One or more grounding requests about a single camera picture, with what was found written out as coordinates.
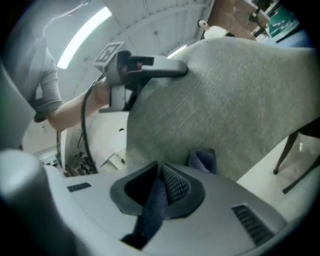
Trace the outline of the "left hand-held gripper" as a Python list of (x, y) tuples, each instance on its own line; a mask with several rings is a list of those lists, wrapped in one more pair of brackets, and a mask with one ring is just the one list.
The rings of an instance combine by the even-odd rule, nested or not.
[(124, 41), (108, 43), (95, 58), (93, 66), (106, 77), (110, 90), (109, 107), (99, 109), (100, 113), (132, 109), (140, 87), (135, 84), (130, 88), (128, 78), (181, 77), (188, 72), (188, 66), (180, 60), (131, 55)]

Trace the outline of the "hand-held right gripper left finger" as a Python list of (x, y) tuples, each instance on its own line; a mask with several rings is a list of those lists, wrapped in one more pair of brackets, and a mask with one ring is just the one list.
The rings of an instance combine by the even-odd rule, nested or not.
[(140, 216), (157, 176), (158, 162), (153, 161), (115, 181), (109, 191), (110, 198), (122, 213)]

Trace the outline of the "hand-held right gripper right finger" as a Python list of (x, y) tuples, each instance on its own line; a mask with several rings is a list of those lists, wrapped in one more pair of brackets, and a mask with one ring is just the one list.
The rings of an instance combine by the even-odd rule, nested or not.
[(168, 201), (166, 220), (186, 218), (202, 204), (206, 192), (198, 179), (168, 163), (162, 164), (161, 176)]

